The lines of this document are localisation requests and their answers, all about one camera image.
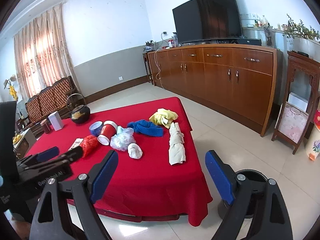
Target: blue cloth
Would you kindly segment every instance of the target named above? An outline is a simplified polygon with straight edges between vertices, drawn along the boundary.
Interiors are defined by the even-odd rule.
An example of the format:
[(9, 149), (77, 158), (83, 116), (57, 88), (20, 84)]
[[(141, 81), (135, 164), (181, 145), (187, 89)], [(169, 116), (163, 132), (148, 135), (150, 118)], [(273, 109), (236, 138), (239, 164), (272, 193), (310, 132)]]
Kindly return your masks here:
[(163, 128), (155, 125), (153, 122), (139, 120), (137, 122), (129, 122), (127, 127), (133, 128), (136, 133), (143, 133), (150, 136), (163, 136)]

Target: carved wooden stand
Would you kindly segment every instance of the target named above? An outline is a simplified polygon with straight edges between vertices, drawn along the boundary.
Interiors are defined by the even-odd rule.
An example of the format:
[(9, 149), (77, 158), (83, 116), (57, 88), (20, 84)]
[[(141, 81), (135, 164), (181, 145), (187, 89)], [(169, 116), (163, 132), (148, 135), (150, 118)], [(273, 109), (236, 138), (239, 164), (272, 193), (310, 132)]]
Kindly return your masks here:
[[(294, 81), (294, 75), (296, 72), (296, 69), (299, 69), (303, 71), (304, 73), (309, 75), (309, 84), (311, 86), (311, 94), (310, 99), (308, 102), (307, 110), (306, 112), (309, 114), (307, 124), (303, 130), (303, 133), (298, 141), (298, 143), (295, 143), (290, 138), (285, 136), (283, 133), (281, 133), (279, 129), (279, 125), (281, 123), (282, 115), (284, 112), (285, 104), (289, 97), (289, 91), (290, 91), (290, 85), (291, 82)], [(307, 131), (307, 128), (310, 124), (310, 122), (313, 120), (313, 117), (315, 115), (315, 111), (318, 107), (319, 103), (319, 79), (320, 79), (320, 63), (312, 60), (311, 58), (307, 58), (305, 56), (302, 56), (298, 53), (288, 51), (288, 74), (287, 74), (287, 83), (285, 86), (285, 92), (284, 92), (284, 98), (282, 102), (282, 108), (279, 115), (279, 120), (276, 125), (275, 131), (272, 136), (272, 141), (275, 140), (276, 136), (279, 136), (280, 138), (284, 139), (285, 141), (289, 142), (294, 146), (294, 150), (292, 154), (295, 154), (297, 149), (299, 148), (299, 145), (305, 136), (305, 133)]]

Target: wooden sofa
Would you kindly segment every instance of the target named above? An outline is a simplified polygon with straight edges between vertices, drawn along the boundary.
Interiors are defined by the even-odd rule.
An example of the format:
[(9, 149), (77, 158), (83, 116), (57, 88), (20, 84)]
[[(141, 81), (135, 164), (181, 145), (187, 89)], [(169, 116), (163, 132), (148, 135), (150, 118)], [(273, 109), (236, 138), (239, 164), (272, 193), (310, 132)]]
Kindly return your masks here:
[(41, 129), (40, 122), (55, 111), (58, 111), (62, 119), (69, 118), (69, 110), (66, 107), (67, 98), (76, 92), (72, 77), (69, 76), (58, 80), (51, 87), (46, 87), (38, 95), (30, 98), (25, 103), (29, 124), (24, 130), (31, 127), (32, 132), (37, 134)]

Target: blue bowl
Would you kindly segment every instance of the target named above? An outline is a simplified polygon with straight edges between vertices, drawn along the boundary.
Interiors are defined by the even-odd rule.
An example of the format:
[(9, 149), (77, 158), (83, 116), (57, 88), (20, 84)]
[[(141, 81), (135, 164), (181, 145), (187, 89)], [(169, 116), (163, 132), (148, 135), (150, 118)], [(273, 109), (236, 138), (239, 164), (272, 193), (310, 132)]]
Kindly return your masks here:
[(103, 127), (103, 123), (101, 121), (94, 122), (89, 127), (90, 133), (93, 136), (98, 137), (100, 135), (100, 133), (101, 133), (102, 127)]

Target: green plant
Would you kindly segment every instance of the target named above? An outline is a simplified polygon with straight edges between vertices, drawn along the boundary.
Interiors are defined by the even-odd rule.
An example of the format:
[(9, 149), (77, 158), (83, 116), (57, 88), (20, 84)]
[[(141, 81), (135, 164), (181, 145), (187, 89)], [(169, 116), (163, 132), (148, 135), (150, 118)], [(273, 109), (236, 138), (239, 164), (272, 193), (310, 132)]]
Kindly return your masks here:
[(310, 26), (310, 29), (308, 29), (307, 27), (304, 26), (301, 19), (300, 19), (300, 23), (296, 24), (288, 14), (287, 16), (289, 17), (288, 28), (284, 30), (284, 34), (287, 36), (287, 38), (290, 38), (290, 37), (294, 38), (296, 36), (296, 37), (304, 38), (307, 40), (314, 40), (315, 38), (317, 40), (320, 39), (319, 31), (316, 31), (311, 26)]
[(146, 46), (153, 46), (153, 45), (155, 45), (156, 43), (153, 41), (153, 40), (151, 40), (151, 41), (146, 41)]

